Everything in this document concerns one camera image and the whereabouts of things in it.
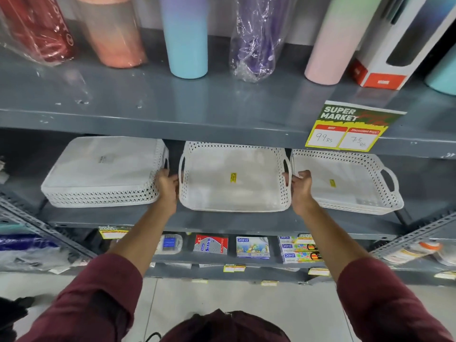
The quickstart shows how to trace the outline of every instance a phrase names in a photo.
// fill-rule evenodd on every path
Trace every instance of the tiled floor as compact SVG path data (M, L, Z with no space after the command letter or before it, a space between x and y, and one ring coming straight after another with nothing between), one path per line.
M33 307L29 316L16 323L19 335L30 328L33 320L48 305L49 298L59 293L70 276L0 274L0 296L47 294L42 304ZM456 288L410 286L426 308L456 336ZM143 342L151 333L165 334L193 313L244 310L281 327L294 341L352 342L353 334L337 298L334 284L314 286L279 283L261 287L247 282L210 281L208 284L184 280L145 279L135 323L125 342Z

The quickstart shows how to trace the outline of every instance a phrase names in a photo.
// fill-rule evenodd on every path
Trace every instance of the black cable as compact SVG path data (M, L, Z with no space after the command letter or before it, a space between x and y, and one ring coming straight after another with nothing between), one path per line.
M147 340L145 340L145 342L149 342L149 340L150 340L153 336L155 336L155 335L157 335L160 339L162 339L162 336L161 336L158 332L155 332L155 333L153 333L152 335L150 335L150 336L147 338Z

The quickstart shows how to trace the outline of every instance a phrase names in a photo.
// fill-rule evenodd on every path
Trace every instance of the shelving unit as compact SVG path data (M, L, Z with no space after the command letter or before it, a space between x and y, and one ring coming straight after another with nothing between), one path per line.
M10 174L0 185L4 223L26 224L34 233L92 258L106 245L96 238L84 239L90 233L88 228L129 228L146 206L51 206L40 186L74 137L163 138L170 150L171 173L176 173L185 140L303 149L323 103L333 100L408 112L371 151L395 172L405 207L383 216L328 209L334 220L377 258L418 239L456 242L456 161L452 161L456 159L456 97L431 90L420 77L413 77L400 91L361 88L348 76L338 85L317 85L302 74L311 47L299 45L285 46L271 77L259 84L244 83L229 72L229 39L214 36L209 38L208 75L186 81L169 72L163 33L144 30L143 36L150 62L129 70L102 66L79 36L77 59L53 68L27 62L0 48L0 73L8 82L0 89L0 155L7 155ZM198 212L178 203L165 231L181 233L185 248L173 256L155 256L157 265L147 276L302 283L314 279L307 275L309 267L324 266L282 263L276 236L308 232L292 209L276 213ZM194 234L185 233L229 236L228 256L193 252ZM237 235L268 236L271 259L237 258L233 246ZM232 274L223 273L221 266L184 269L162 262L241 263L261 268ZM426 279L429 284L452 285L449 280L432 277L443 271L443 265L439 268L434 263L424 258L394 270L407 283ZM301 269L293 273L280 269L283 267Z

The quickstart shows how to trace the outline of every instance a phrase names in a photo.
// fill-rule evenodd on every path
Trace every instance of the upside-down white basket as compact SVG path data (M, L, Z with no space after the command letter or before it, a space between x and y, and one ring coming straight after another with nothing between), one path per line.
M291 168L285 149L185 143L179 163L179 199L192 210L276 212L291 204Z
M156 201L154 179L168 161L161 139L73 139L43 181L55 207L114 207Z
M311 171L312 196L322 207L384 215L404 206L396 175L376 155L294 149L291 166L296 176ZM391 177L393 191L381 171Z

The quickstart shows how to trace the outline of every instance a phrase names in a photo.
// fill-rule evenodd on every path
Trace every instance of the rolled-up sleeve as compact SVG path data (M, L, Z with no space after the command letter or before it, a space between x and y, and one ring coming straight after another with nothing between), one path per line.
M142 276L131 262L100 255L18 341L120 341L133 325L141 288Z
M453 341L415 294L377 259L362 258L347 265L337 281L337 293L363 342Z

